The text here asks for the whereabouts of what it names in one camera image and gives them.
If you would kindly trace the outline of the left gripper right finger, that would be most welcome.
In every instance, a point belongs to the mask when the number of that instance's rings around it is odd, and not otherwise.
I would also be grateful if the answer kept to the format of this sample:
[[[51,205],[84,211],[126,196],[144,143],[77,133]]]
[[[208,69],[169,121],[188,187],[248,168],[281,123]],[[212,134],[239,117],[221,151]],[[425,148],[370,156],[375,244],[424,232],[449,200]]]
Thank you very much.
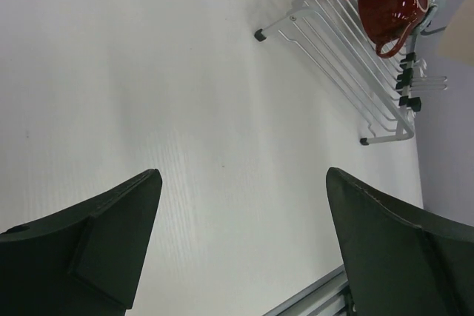
[[[473,227],[409,204],[342,169],[327,197],[357,315],[472,315]]]

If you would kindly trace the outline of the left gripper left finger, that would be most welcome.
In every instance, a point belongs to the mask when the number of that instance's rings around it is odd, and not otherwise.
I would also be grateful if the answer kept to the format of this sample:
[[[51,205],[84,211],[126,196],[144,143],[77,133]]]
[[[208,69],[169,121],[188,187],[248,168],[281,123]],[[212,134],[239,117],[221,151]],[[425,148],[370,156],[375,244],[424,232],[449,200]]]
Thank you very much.
[[[162,178],[118,186],[1,234],[2,315],[125,315],[132,309]]]

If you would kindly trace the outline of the white and red mug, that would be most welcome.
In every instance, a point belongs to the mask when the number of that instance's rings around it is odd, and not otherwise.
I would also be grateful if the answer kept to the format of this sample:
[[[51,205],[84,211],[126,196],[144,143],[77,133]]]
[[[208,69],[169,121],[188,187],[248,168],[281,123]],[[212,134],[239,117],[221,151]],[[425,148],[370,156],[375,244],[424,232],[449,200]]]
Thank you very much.
[[[358,14],[376,55],[392,58],[423,20],[429,0],[358,0]]]

